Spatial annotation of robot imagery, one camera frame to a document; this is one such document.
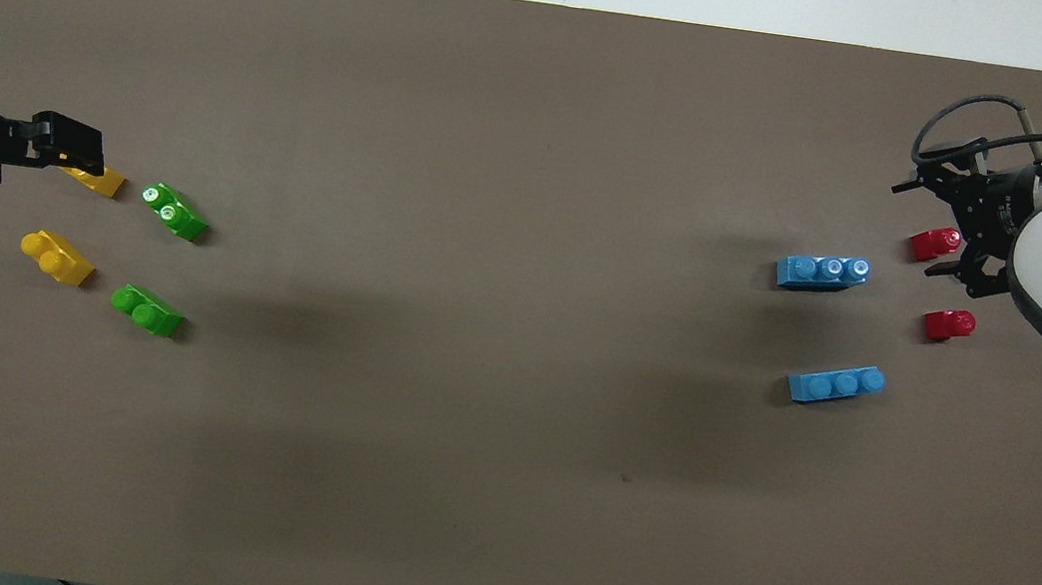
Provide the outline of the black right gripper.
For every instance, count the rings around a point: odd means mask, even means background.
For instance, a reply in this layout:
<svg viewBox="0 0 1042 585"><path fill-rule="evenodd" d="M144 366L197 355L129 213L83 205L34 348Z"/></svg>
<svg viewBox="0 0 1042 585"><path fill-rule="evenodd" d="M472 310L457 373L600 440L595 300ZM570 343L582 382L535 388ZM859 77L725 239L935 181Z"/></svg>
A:
<svg viewBox="0 0 1042 585"><path fill-rule="evenodd" d="M931 264L923 275L956 281L977 299L1010 291L1008 260L1033 216L1042 165L1001 173L915 168L905 181L894 182L891 193L925 190L951 209L964 249L954 261Z"/></svg>

